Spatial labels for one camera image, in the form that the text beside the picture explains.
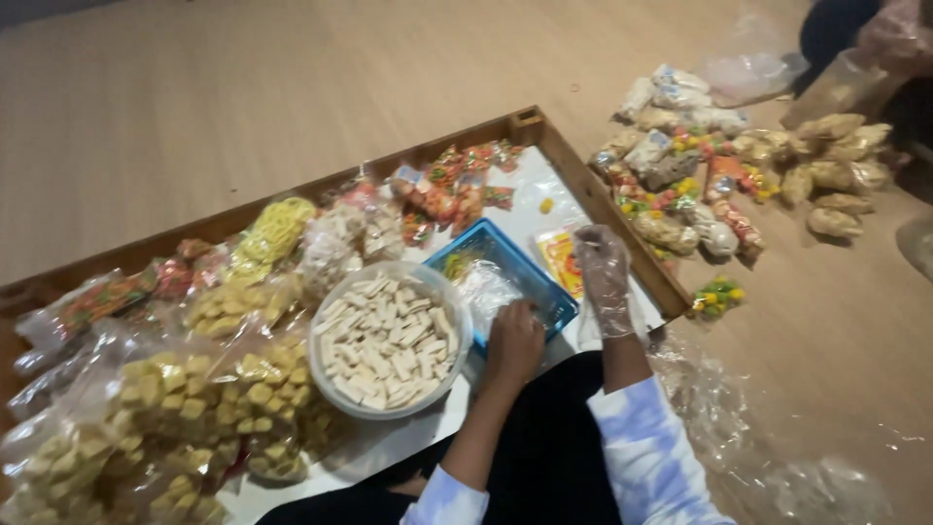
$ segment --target wooden tray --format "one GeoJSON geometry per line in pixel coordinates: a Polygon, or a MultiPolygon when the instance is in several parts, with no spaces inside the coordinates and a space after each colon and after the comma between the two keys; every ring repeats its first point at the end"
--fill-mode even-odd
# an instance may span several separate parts
{"type": "MultiPolygon", "coordinates": [[[[517,145],[537,146],[590,219],[594,223],[609,225],[626,242],[632,254],[632,268],[658,305],[665,321],[675,319],[687,311],[691,305],[689,296],[645,242],[630,230],[619,207],[613,204],[606,185],[570,149],[566,140],[537,106],[382,157],[373,161],[370,168],[375,176],[386,178],[392,175],[400,163],[430,163],[451,144],[465,148],[502,138],[517,145]]],[[[320,196],[340,187],[355,176],[358,170],[358,167],[349,168],[330,177],[302,184],[292,191],[318,202],[320,196]]],[[[122,269],[126,275],[136,273],[145,268],[152,258],[174,253],[182,239],[201,238],[220,243],[227,236],[249,226],[268,200],[260,199],[0,288],[0,400],[6,403],[26,383],[15,376],[12,369],[14,360],[29,349],[28,343],[13,332],[17,316],[55,301],[89,277],[114,268],[122,269]]],[[[0,432],[7,431],[13,425],[13,417],[6,410],[0,410],[0,432]]]]}

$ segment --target label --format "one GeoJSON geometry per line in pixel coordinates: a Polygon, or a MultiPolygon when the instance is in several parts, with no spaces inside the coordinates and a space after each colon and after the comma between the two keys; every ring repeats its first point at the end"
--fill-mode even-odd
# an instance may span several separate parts
{"type": "Polygon", "coordinates": [[[557,282],[570,292],[574,299],[583,297],[583,274],[574,257],[574,245],[567,230],[557,230],[536,237],[537,248],[557,282]]]}

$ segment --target gloved hand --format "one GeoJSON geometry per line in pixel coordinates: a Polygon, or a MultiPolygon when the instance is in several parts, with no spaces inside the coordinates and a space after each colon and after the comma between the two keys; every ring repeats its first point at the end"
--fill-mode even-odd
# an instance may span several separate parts
{"type": "Polygon", "coordinates": [[[889,73],[933,76],[933,28],[922,22],[921,1],[887,0],[858,33],[858,48],[889,73]]]}
{"type": "Polygon", "coordinates": [[[625,243],[604,224],[585,226],[574,236],[583,290],[595,310],[603,338],[633,333],[628,302],[629,251],[625,243]]]}

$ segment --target sleeve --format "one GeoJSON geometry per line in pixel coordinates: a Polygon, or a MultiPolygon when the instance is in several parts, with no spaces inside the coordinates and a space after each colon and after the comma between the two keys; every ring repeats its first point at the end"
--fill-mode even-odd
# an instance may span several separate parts
{"type": "Polygon", "coordinates": [[[409,505],[400,525],[480,525],[489,493],[453,479],[438,465],[421,498],[409,505]]]}
{"type": "Polygon", "coordinates": [[[735,525],[709,500],[705,470],[658,379],[587,402],[603,435],[606,470],[626,525],[735,525]]]}

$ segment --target blue plastic basket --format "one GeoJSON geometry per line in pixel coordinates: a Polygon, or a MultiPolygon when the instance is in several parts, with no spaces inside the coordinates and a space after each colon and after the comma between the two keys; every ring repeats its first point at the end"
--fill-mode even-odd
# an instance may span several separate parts
{"type": "MultiPolygon", "coordinates": [[[[545,341],[553,339],[579,313],[577,301],[488,219],[476,221],[424,264],[443,272],[447,257],[464,250],[481,252],[483,259],[502,268],[522,295],[537,303],[536,314],[547,328],[545,341]]],[[[485,359],[486,337],[474,329],[473,341],[474,349],[485,359]]]]}

